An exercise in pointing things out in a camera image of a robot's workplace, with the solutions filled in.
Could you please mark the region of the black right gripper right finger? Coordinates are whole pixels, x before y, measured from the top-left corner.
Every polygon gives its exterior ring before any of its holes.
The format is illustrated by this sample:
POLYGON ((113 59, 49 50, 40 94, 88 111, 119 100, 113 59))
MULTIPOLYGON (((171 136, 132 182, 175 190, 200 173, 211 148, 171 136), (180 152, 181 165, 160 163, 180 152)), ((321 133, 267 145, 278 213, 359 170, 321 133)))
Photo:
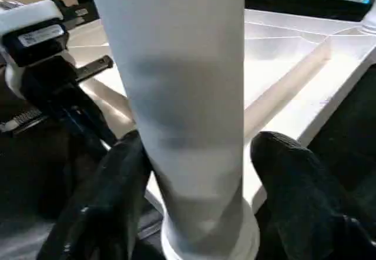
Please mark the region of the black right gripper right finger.
POLYGON ((375 217, 312 151, 287 135, 261 131, 250 158, 288 259, 375 259, 375 217))

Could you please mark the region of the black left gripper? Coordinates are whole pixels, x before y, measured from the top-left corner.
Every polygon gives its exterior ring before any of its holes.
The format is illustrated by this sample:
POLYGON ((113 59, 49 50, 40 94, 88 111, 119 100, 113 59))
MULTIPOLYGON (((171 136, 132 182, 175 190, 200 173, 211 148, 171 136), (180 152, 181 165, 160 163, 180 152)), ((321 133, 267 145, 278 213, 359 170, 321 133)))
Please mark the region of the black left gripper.
POLYGON ((15 135, 44 119, 62 124, 91 154, 106 154, 117 142, 102 111, 80 84, 113 66, 105 55, 78 68, 67 48, 68 35, 44 41, 1 38, 8 86, 32 108, 1 123, 1 133, 15 135))

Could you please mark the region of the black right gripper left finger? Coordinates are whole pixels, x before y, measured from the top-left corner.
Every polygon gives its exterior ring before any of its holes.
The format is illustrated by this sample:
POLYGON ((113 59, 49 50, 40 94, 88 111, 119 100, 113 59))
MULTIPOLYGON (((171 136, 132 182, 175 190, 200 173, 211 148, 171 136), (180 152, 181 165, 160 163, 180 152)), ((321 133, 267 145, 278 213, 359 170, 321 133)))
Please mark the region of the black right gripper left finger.
POLYGON ((138 131, 128 132, 75 192, 37 259, 131 259, 150 163, 138 131))

